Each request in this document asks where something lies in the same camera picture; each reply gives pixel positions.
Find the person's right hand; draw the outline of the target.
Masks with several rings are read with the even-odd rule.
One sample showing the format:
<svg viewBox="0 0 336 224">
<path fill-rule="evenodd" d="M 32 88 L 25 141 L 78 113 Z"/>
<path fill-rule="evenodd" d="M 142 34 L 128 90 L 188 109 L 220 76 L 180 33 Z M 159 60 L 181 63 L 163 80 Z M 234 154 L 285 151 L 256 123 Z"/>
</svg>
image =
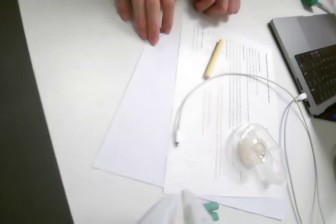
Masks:
<svg viewBox="0 0 336 224">
<path fill-rule="evenodd" d="M 119 16 L 133 20 L 143 40 L 156 45 L 160 33 L 169 34 L 173 26 L 176 0 L 115 0 Z"/>
</svg>

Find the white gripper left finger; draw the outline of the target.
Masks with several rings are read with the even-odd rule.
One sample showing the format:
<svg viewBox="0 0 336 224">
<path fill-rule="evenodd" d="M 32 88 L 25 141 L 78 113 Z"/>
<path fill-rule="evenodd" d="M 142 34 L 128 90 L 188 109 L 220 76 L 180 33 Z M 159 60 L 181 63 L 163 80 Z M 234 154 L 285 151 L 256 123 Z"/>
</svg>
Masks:
<svg viewBox="0 0 336 224">
<path fill-rule="evenodd" d="M 181 195 L 165 195 L 158 200 L 137 223 L 184 223 Z"/>
</svg>

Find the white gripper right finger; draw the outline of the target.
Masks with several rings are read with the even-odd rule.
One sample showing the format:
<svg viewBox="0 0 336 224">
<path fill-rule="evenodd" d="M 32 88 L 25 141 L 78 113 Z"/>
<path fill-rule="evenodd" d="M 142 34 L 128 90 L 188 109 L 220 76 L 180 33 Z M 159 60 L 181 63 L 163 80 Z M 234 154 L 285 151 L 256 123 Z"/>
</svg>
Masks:
<svg viewBox="0 0 336 224">
<path fill-rule="evenodd" d="M 202 202 L 189 190 L 182 191 L 182 206 L 184 223 L 206 224 L 210 223 L 210 215 Z"/>
</svg>

